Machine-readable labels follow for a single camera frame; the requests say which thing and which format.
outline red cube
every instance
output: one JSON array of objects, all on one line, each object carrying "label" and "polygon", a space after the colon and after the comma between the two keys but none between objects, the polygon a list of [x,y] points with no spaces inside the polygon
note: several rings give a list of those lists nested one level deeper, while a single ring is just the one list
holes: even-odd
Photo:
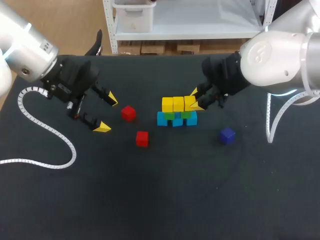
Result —
[{"label": "red cube", "polygon": [[121,116],[124,120],[131,122],[136,118],[136,110],[131,106],[126,106],[121,110]]},{"label": "red cube", "polygon": [[148,147],[149,133],[147,131],[138,131],[136,133],[135,143],[138,147]]}]

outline cardboard box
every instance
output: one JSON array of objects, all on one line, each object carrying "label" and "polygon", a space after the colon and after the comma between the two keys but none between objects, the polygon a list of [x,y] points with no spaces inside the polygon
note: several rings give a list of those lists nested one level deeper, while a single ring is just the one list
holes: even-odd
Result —
[{"label": "cardboard box", "polygon": [[163,55],[166,50],[165,41],[143,41],[141,53],[145,55]]},{"label": "cardboard box", "polygon": [[179,40],[176,50],[181,54],[199,54],[200,40]]},{"label": "cardboard box", "polygon": [[118,41],[118,53],[121,55],[140,55],[141,41]]},{"label": "cardboard box", "polygon": [[181,53],[177,51],[177,41],[166,41],[164,55],[181,55]]},{"label": "cardboard box", "polygon": [[239,51],[247,40],[246,38],[203,40],[200,54],[233,54]]}]

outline yellow cube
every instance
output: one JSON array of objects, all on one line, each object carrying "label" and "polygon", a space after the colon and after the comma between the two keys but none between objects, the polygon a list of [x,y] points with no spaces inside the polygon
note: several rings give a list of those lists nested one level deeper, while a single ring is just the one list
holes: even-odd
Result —
[{"label": "yellow cube", "polygon": [[174,98],[163,97],[162,98],[162,112],[172,113],[174,111]]},{"label": "yellow cube", "polygon": [[173,97],[173,111],[183,112],[185,110],[185,101],[183,96]]},{"label": "yellow cube", "polygon": [[184,110],[187,111],[194,111],[190,106],[196,102],[195,96],[184,96]]}]

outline blue cube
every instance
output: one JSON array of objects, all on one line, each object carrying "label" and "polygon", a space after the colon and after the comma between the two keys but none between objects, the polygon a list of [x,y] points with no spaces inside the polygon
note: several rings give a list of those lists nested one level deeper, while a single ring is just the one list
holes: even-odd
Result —
[{"label": "blue cube", "polygon": [[174,113],[174,119],[180,119],[181,118],[181,112],[177,111]]},{"label": "blue cube", "polygon": [[236,140],[236,133],[228,127],[220,132],[219,139],[224,145],[231,144]]},{"label": "blue cube", "polygon": [[180,127],[184,125],[184,120],[182,118],[175,118],[172,120],[172,127]]},{"label": "blue cube", "polygon": [[158,111],[156,116],[156,124],[158,126],[168,126],[168,120],[165,120],[165,113],[162,111]]},{"label": "blue cube", "polygon": [[191,112],[191,117],[186,120],[186,125],[187,126],[195,126],[198,123],[198,117],[197,117],[197,112],[192,111]]}]

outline green cube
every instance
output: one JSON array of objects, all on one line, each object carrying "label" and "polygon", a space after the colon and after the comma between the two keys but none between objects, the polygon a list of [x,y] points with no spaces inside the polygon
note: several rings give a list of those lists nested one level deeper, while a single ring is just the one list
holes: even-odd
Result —
[{"label": "green cube", "polygon": [[174,112],[165,112],[164,119],[165,120],[175,120],[175,113]]},{"label": "green cube", "polygon": [[191,118],[191,111],[183,111],[183,112],[181,112],[181,118],[182,118],[182,119],[189,119],[189,118]]}]

